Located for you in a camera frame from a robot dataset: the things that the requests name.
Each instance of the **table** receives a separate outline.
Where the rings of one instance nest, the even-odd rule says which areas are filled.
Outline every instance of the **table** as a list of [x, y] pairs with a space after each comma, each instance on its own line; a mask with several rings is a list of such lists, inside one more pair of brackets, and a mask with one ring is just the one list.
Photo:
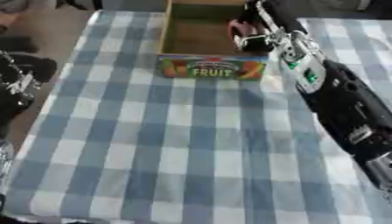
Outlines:
[[[392, 105], [391, 21], [302, 19]], [[136, 223], [391, 223], [279, 72], [167, 79], [163, 14], [98, 11], [12, 169], [12, 214]]]

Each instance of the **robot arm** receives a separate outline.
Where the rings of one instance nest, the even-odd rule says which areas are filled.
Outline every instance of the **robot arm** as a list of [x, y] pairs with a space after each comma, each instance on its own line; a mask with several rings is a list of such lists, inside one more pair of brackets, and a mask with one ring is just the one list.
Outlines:
[[[256, 34], [242, 26], [252, 26]], [[392, 193], [392, 113], [361, 79], [329, 60], [277, 0], [247, 2], [229, 24], [229, 34], [240, 50], [277, 51], [329, 135], [377, 188]]]

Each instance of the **floor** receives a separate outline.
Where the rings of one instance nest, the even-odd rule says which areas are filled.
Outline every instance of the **floor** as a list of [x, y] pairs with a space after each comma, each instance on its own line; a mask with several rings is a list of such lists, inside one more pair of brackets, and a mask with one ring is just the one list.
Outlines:
[[[299, 17], [392, 19], [392, 9], [385, 9], [378, 3], [372, 4], [365, 12], [356, 12], [330, 8], [326, 4], [328, 1], [331, 0], [291, 0], [289, 6], [293, 14]], [[56, 60], [61, 71], [91, 13], [92, 11], [75, 10], [71, 7], [31, 12], [11, 27], [10, 34], [32, 37], [40, 49], [38, 55]], [[7, 138], [17, 150], [25, 140], [55, 81], [56, 77], [53, 77], [52, 82], [40, 91], [32, 107], [13, 121]]]
[[40, 57], [50, 58], [58, 62], [58, 73], [51, 83], [43, 86], [34, 104], [19, 115], [11, 124], [7, 136], [18, 150], [35, 121], [41, 107], [57, 80], [56, 76], [70, 56], [74, 44], [81, 35], [91, 11], [75, 10], [71, 7], [62, 7], [58, 10], [32, 11], [20, 18], [11, 28], [11, 35], [26, 35], [32, 37], [39, 47], [37, 53]]

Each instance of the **box flap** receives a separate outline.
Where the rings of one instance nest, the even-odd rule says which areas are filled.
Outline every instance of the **box flap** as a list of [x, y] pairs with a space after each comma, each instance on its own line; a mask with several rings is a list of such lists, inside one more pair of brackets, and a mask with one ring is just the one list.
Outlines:
[[246, 0], [171, 0], [174, 4], [245, 4]]

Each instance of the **red object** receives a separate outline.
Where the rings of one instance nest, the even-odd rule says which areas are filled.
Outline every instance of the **red object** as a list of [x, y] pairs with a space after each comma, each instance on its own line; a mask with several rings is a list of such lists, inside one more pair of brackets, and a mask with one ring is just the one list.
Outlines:
[[221, 61], [222, 58], [208, 58], [207, 61]]

